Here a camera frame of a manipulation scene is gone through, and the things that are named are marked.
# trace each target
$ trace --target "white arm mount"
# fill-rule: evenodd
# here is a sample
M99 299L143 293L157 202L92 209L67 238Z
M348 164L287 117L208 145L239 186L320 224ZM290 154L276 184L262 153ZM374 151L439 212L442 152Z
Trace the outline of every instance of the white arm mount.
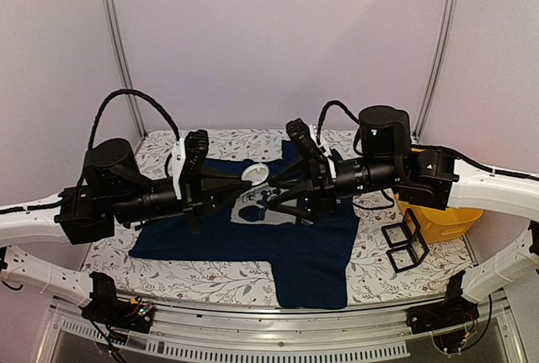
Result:
M51 195L3 209L18 206L26 209L27 206L56 203L59 199L59 195ZM0 280L28 283L39 287L41 293L48 291L76 306L85 307L91 302L90 292L93 290L93 281L88 273L64 269L14 246L16 243L69 243L60 224L54 221L59 213L60 206L0 216Z
M451 186L448 207L499 211L539 222L539 182L487 173L455 161L458 182ZM532 231L526 229L510 246L486 262L466 270L462 297L477 303L493 291L539 267L539 255L530 251Z
M41 294L48 291L79 307L86 307L92 301L93 281L88 273L45 262L16 246L9 246L3 252L0 264L5 268L0 270L0 280L37 286Z

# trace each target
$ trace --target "black bracket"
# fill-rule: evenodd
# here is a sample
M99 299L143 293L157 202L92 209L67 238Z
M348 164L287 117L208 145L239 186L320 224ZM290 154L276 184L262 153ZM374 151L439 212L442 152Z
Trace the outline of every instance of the black bracket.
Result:
M6 250L7 250L6 247L0 248L0 272L2 271L2 269L7 269L8 268L8 264L5 261L5 259L6 259Z
M115 281L104 273L92 272L92 301L83 307L83 318L111 327L123 328L134 332L149 334L155 309L146 308L143 315L133 313L130 302L119 300L116 296Z
M531 239L533 243L530 246L530 252L539 255L539 222L530 222L528 228L531 231Z
M88 186L64 189L60 196L64 203L54 221L61 225L70 243L93 243L115 235L112 210L94 200Z
M412 334L435 331L479 318L478 305L462 298L464 270L453 275L442 302L411 307L406 310L406 324Z

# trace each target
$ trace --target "white plastic piece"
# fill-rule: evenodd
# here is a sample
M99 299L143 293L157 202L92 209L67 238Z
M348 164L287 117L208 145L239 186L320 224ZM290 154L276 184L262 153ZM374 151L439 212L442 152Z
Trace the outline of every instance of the white plastic piece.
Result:
M59 199L59 195L51 195L20 205L1 206L0 209L20 206L26 210L28 206L56 203ZM54 209L18 211L0 215L0 248L16 243L69 243L60 224L54 222L54 217L58 214L60 206Z
M539 267L539 256L530 252L532 243L531 231L526 229L510 246L467 270L462 277L462 297L469 302L480 302L493 291Z
M498 211L539 222L539 182L488 173L462 160L455 161L454 171L459 180L451 186L448 207Z
M174 147L172 147L172 158L170 159L170 163L172 164L172 186L174 188L174 193L176 194L176 199L178 200L182 200L179 177L184 170L185 159L185 139L180 137L174 144Z
M263 184L270 176L270 168L263 163L254 163L246 167L242 172L242 180L253 183L253 186Z
M41 292L47 291L80 307L92 301L93 280L88 273L45 262L15 246L6 248L4 262L8 267L0 271L0 280L13 286L18 283L37 286Z
M331 148L329 148L328 142L325 138L323 138L322 135L320 135L320 144L317 143L317 133L314 130L314 125L309 125L309 133L311 134L312 140L315 142L318 148L320 148L322 154L328 159L329 173L331 175L331 179L336 179L337 170L335 169L335 163L331 159Z

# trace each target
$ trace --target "black square frame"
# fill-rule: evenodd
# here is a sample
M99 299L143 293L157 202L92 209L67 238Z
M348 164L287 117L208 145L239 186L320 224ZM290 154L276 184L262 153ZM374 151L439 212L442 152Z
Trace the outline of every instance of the black square frame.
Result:
M414 232L411 232L407 221L411 220L412 223L415 226ZM403 241L397 241L392 242L391 238L389 237L389 230L392 230L394 228L400 228L403 231L404 236L406 239ZM421 235L421 226L419 225L418 219L416 218L414 212L412 209L406 209L406 212L404 213L403 220L401 222L389 224L387 226L382 227L382 234L384 235L384 238L386 239L387 245L389 245L389 248L386 251L387 257L389 258L389 262L391 263L391 266L393 267L393 270L395 273L404 272L405 270L413 269L417 266L419 266L424 259L426 258L427 254L429 253L429 246L427 245L427 242L425 242L423 235ZM421 248L423 249L423 253L421 255L418 255L414 248L414 243L419 242L421 245ZM408 255L410 256L410 259L412 260L412 263L404 266L404 267L398 267L397 262L395 261L395 258L393 254L401 251L407 251Z

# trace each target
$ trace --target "black cable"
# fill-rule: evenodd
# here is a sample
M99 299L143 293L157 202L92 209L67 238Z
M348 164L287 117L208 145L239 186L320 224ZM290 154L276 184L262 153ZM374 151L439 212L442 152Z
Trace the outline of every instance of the black cable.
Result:
M359 155L360 157L363 157L363 153L357 149L357 145L360 143L361 141L361 130L358 128L357 131L355 132L355 136L354 136L354 143L352 144L352 147L354 148L354 152Z
M112 339L122 343L127 342L127 335L120 334L119 332L114 331L110 325L105 325L105 327L109 331L109 336Z
M357 207L358 209L367 210L367 211L379 211L379 210L391 209L395 205L395 200L391 196L386 194L386 192L384 192L383 190L380 190L380 191L381 191L382 195L384 196L384 198L386 198L386 200L391 201L391 205L375 206L375 207L364 207L364 206L358 205L357 203L354 203L354 202L352 204L355 207Z
M2 284L4 286L6 286L9 290L13 290L13 291L21 291L23 290L23 285L19 285L19 287L13 287L11 286L9 283L6 283L5 281L3 280L0 280L2 282Z
M157 100L155 100L151 96L141 91L137 91L136 89L119 89L117 91L114 91L113 93L110 93L99 106L98 113L95 115L95 118L93 119L92 131L90 133L90 138L88 140L88 150L91 150L93 148L93 141L95 140L95 134L97 132L99 121L101 120L101 116L103 115L105 108L107 107L107 105L112 99L121 95L132 95L132 96L137 96L137 98L146 100L167 121L168 125L170 126L171 130L174 133L174 136L176 137L176 141L179 140L179 130L178 130L178 127L176 126L176 123L174 122L173 118L168 114L168 112L164 109L164 107L162 107L162 105L158 103ZM84 182L84 176L83 176L83 172L81 172L81 176L79 177L77 181L77 188L73 192L74 194L77 193L78 190L80 190L81 186L83 185L83 182Z
M328 113L329 108L331 108L332 106L339 106L346 113L346 115L354 121L354 123L356 123L357 125L359 125L360 123L360 120L355 117L354 114L350 112L346 105L343 104L340 100L330 100L322 107L320 116L318 116L317 144L320 144L320 136L322 134L323 122L326 120L326 114Z
M483 337L485 336L485 334L488 331L488 326L490 325L491 320L492 320L492 296L488 295L488 319L487 319L487 324L485 325L485 328L483 329L483 331L479 335L479 338L473 344L470 344L469 346L467 346L467 345L464 346L464 348L462 348L462 351L471 349L476 344L478 344L481 341L481 339L483 339Z
M396 155L393 158L393 163L395 164L395 169L397 170L399 178L409 186L415 186L415 183L410 180L408 175L404 172L404 160L402 155Z
M168 165L170 164L170 160L172 159L172 152L170 152L167 155L167 159L165 160L165 176L168 179L172 179L172 176L170 176L170 172L168 171Z
M514 171L507 171L505 169L493 169L486 165L483 165L482 163L478 163L477 161L471 159L470 157L467 157L461 152L458 152L457 150L454 150L449 147L443 147L443 146L425 146L425 145L419 145L419 144L413 144L413 148L417 148L418 150L436 150L436 151L442 151L447 152L451 154L453 157L460 158L462 161L469 163L473 167L477 169L481 169L482 171L488 172L488 173L496 173L499 175L509 176L511 178L518 178L518 179L531 179L539 182L539 176L531 175L529 173L522 173L522 172L514 172Z
M15 207L9 207L7 209L0 210L0 215L3 214L10 214L10 213L19 213L21 211L36 211L36 210L46 210L46 209L54 209L55 207L59 207L63 205L64 199L60 199L59 201L56 201L54 203L47 203L44 205L31 205L31 206L15 206Z
M92 319L88 319L88 321L93 325L93 327L98 331L98 333L103 337L103 339L107 342L107 345L109 346L109 352L110 356L119 363L127 363L122 355L120 355L120 350L116 348L112 342L110 342L110 336L107 336L104 334L103 330L96 324Z

